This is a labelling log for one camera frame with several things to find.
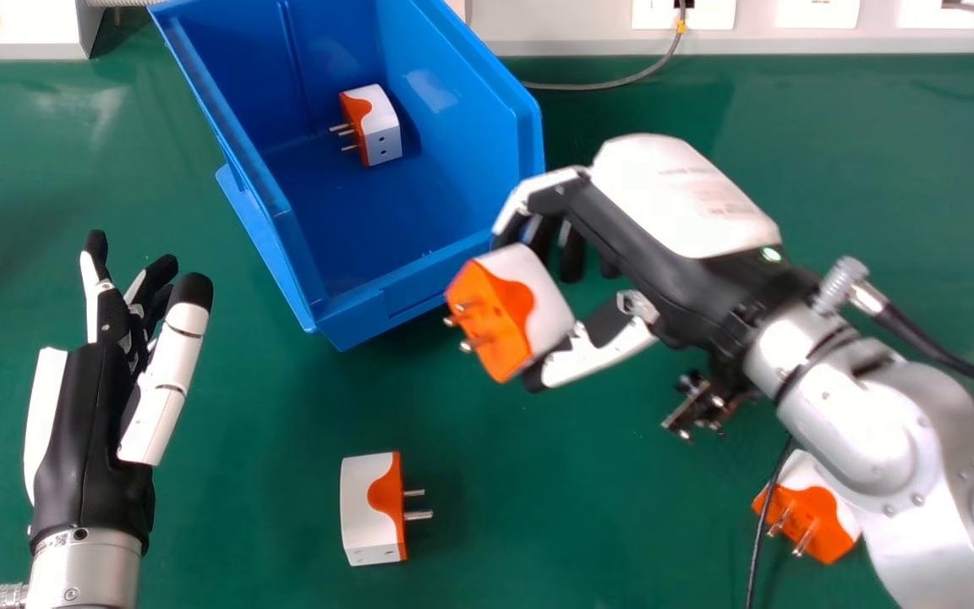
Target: blue plastic bin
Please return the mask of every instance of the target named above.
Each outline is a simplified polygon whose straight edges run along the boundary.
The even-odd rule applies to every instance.
[[[152,17],[220,140],[228,200],[306,332],[344,350],[443,302],[522,178],[536,101],[441,0],[178,0]],[[378,82],[403,156],[340,152],[337,94]]]

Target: power socket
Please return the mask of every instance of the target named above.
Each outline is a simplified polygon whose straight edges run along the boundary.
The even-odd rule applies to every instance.
[[[634,30],[674,30],[680,0],[633,0]],[[734,30],[736,0],[685,0],[689,30]]]
[[[896,24],[906,30],[974,30],[974,13],[942,8],[942,0],[900,0]]]
[[[778,0],[776,27],[854,30],[859,0]]]

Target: bolt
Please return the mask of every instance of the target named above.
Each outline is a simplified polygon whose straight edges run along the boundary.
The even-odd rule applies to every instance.
[[[822,280],[811,309],[822,317],[833,315],[847,302],[851,286],[866,280],[868,274],[867,267],[850,255],[839,259]]]

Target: wall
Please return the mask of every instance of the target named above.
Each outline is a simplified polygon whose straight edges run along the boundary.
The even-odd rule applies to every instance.
[[[467,3],[473,30],[500,55],[660,53],[668,35],[662,30],[631,30],[632,0]],[[854,30],[781,30],[773,27],[776,4],[776,0],[738,0],[734,30],[691,30],[680,52],[974,52],[974,30],[897,28],[897,0],[862,0]]]

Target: green tabletop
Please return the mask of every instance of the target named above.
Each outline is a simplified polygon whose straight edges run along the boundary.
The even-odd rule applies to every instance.
[[[219,147],[178,67],[128,16],[94,61],[0,64],[0,581],[30,564],[37,350],[84,342],[77,255],[104,228],[119,285],[168,250],[216,285],[156,474],[143,606],[741,606],[749,502],[785,438],[767,403],[691,446],[658,424],[696,354],[655,349],[529,396],[460,355],[441,313],[347,354],[303,334],[216,186]],[[599,80],[647,61],[510,65]],[[612,135],[683,136],[780,221],[796,261],[857,255],[974,359],[974,57],[678,58],[626,89],[539,99],[550,165]],[[568,294],[587,312],[618,285]],[[352,569],[341,458],[394,448],[435,518],[411,527],[409,562]],[[762,608],[892,605],[861,547],[833,567],[768,548]]]

